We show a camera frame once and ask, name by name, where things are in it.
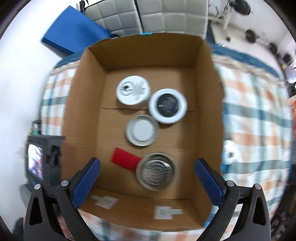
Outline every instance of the white jar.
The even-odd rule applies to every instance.
[[[173,124],[186,115],[187,101],[184,95],[175,89],[162,89],[151,96],[148,108],[158,122]]]
[[[141,76],[126,77],[118,84],[116,97],[128,108],[138,110],[150,97],[149,83]]]

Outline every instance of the plaid tablecloth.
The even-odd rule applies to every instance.
[[[221,173],[224,179],[233,180],[237,185],[261,184],[269,214],[273,216],[290,166],[292,116],[286,88],[277,77],[261,68],[220,55],[213,55],[212,59],[224,85],[225,136],[235,144],[239,156],[232,163],[223,161]],[[74,58],[52,71],[41,102],[42,134],[62,134],[71,79],[78,64],[79,60]],[[230,236],[240,208],[238,205],[222,239]],[[216,211],[214,206],[205,226]],[[196,240],[204,230],[158,232],[132,229],[80,213],[100,240],[190,241]]]

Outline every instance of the brown cardboard box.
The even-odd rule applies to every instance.
[[[210,48],[197,36],[159,33],[102,40],[87,48],[72,80],[64,119],[62,177],[71,178],[91,157],[101,161],[101,173],[90,195],[110,196],[111,209],[90,197],[80,207],[123,226],[177,231],[200,228],[211,202],[194,174],[194,161],[203,157],[219,171],[222,151],[223,88],[211,62]],[[140,75],[151,93],[174,88],[188,101],[187,115],[173,125],[160,125],[157,141],[137,147],[125,137],[128,121],[142,110],[127,110],[116,100],[117,84]],[[144,188],[135,173],[111,162],[115,147],[143,157],[163,152],[175,159],[177,180],[164,191]],[[154,219],[155,206],[182,209],[172,220]]]

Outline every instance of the red fabric piece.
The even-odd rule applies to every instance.
[[[134,156],[119,148],[115,148],[111,162],[131,172],[136,172],[137,164],[140,160],[140,157]]]

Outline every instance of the white sticker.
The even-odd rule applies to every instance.
[[[173,214],[183,214],[182,209],[172,209],[169,206],[156,206],[154,218],[155,219],[173,219]]]
[[[117,198],[108,197],[108,196],[98,197],[96,195],[92,195],[91,198],[97,200],[95,205],[103,207],[105,209],[111,209],[115,205],[115,203],[117,203],[118,201]]]

